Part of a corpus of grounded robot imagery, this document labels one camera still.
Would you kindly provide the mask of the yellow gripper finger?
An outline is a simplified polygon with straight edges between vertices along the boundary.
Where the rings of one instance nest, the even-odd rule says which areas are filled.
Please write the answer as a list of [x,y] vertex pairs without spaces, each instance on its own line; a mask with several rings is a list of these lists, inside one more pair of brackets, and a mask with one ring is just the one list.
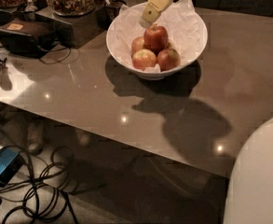
[[172,2],[173,0],[147,0],[139,19],[140,25],[143,28],[151,26]]

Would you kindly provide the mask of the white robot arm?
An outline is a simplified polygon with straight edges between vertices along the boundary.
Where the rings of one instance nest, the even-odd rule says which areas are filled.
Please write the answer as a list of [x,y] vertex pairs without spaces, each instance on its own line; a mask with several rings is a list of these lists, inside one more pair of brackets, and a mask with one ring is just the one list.
[[184,156],[229,177],[224,224],[273,224],[273,0],[194,0],[209,32]]

